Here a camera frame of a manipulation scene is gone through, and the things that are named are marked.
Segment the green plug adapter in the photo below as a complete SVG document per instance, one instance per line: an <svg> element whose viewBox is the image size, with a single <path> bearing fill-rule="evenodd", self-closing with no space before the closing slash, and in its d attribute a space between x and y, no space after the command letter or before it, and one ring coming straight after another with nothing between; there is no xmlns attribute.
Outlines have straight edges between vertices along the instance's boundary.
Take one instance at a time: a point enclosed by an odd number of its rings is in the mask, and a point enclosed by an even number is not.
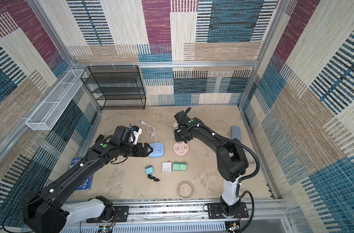
<svg viewBox="0 0 354 233"><path fill-rule="evenodd" d="M181 162L180 163L180 171L186 171L187 170L187 163Z"/></svg>
<svg viewBox="0 0 354 233"><path fill-rule="evenodd" d="M174 162L172 165L172 170L173 171L180 171L180 163L179 162Z"/></svg>

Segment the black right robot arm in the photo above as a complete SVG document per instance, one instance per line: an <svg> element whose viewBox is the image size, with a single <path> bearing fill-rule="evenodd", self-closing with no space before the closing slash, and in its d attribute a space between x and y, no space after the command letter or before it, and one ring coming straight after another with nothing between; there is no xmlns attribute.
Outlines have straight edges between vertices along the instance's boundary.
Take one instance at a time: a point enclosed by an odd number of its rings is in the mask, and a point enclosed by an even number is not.
<svg viewBox="0 0 354 233"><path fill-rule="evenodd" d="M224 137L198 118L189 118L186 111L175 114L177 129L174 130L177 142L198 139L216 153L217 169L224 179L224 191L220 197L220 208L224 217L234 216L239 212L241 199L239 195L242 181L255 177L260 171L258 156L239 139Z"/></svg>

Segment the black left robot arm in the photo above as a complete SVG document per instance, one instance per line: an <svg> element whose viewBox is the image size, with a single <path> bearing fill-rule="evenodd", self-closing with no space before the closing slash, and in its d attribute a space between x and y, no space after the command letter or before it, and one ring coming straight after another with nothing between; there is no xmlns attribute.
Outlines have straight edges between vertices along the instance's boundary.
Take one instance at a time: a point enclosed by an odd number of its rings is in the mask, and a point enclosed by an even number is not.
<svg viewBox="0 0 354 233"><path fill-rule="evenodd" d="M123 156L147 157L153 148L145 143L110 142L100 135L87 154L62 176L38 192L29 191L22 198L23 222L35 233L59 233L64 227L88 219L111 222L116 213L113 203L103 196L66 205L66 200L96 171Z"/></svg>

